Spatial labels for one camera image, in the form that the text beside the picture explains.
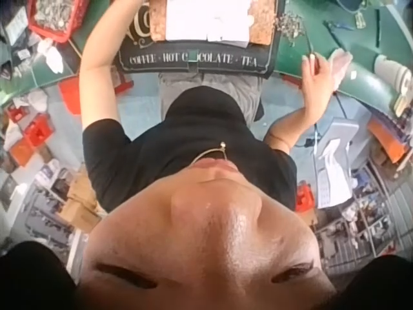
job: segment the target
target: hand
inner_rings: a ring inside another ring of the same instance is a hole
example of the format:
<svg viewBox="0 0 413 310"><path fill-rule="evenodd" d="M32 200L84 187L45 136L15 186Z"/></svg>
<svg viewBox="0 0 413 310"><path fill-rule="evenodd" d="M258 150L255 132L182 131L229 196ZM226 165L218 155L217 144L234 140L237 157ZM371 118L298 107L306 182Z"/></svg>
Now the hand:
<svg viewBox="0 0 413 310"><path fill-rule="evenodd" d="M330 63L321 55L303 56L303 95L306 120L317 123L327 109L333 93L334 79Z"/></svg>

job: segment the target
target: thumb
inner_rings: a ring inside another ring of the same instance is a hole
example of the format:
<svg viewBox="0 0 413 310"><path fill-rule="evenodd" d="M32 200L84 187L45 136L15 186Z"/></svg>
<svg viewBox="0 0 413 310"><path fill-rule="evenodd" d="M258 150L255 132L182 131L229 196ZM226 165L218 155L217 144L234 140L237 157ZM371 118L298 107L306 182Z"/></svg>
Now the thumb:
<svg viewBox="0 0 413 310"><path fill-rule="evenodd" d="M310 60L307 56L303 55L303 61L301 62L301 71L303 74L303 83L308 83L311 81L311 67L310 67Z"/></svg>

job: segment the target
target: closed eye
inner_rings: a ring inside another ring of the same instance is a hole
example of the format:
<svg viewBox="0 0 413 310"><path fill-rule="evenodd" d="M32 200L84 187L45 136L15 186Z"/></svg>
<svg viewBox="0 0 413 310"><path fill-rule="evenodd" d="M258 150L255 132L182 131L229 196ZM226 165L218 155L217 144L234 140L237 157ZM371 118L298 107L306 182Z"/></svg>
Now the closed eye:
<svg viewBox="0 0 413 310"><path fill-rule="evenodd" d="M110 274L116 278L122 279L140 289L155 289L157 287L157 283L148 279L146 276L122 267L100 263L96 265L96 269L101 273Z"/></svg>
<svg viewBox="0 0 413 310"><path fill-rule="evenodd" d="M304 276L309 273L314 267L314 262L311 263L301 263L298 265L293 266L287 271L284 271L277 276L272 277L272 283L283 283L289 280L295 279L299 276Z"/></svg>

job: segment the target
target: green tabletop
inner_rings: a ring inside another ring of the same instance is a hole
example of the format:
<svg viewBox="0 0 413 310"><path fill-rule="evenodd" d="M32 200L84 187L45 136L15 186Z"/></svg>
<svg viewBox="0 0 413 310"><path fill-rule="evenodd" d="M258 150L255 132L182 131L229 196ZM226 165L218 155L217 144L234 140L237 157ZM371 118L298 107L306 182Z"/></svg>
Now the green tabletop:
<svg viewBox="0 0 413 310"><path fill-rule="evenodd" d="M72 37L78 49L84 48L88 35L108 6L109 0L90 2L81 29ZM285 10L298 14L304 19L315 51L324 56L329 56L338 47L323 25L324 20L355 26L354 16L342 10L333 0L289 0ZM382 6L380 10L382 20L380 49L376 48L376 15L373 7L363 11L367 23L365 29L352 32L342 29L336 30L337 35L354 56L354 61L347 72L348 74L352 71L357 72L356 79L350 80L349 76L345 78L340 86L340 91L388 113L398 94L389 84L372 73L374 59L378 54L384 54L403 65L411 66L413 51L408 44L405 33L400 29L389 9ZM297 38L293 47L290 46L288 40L282 38L276 52L276 72L300 77L301 56L308 53L305 38ZM3 104L10 98L28 92L32 88L45 87L73 75L74 73L67 66L65 66L63 74L53 74L46 66L45 59L39 56L31 72L26 72L22 78L15 78L12 82L5 80L0 82L2 89L0 103Z"/></svg>

